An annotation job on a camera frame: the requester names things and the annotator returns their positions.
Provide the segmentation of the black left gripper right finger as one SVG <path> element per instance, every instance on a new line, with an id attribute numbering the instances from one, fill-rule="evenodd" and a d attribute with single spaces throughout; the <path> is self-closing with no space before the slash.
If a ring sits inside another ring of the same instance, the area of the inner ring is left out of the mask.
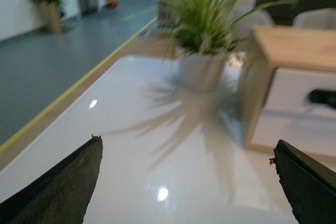
<path id="1" fill-rule="evenodd" d="M 276 172 L 299 223 L 335 223 L 335 172 L 279 140 L 274 149 Z"/>

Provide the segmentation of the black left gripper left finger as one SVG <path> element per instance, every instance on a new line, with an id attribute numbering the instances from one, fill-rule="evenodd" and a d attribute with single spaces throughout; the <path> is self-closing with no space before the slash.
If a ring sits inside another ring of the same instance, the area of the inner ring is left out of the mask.
<path id="1" fill-rule="evenodd" d="M 83 223 L 97 184 L 103 141 L 93 136 L 1 203 L 1 223 Z"/>

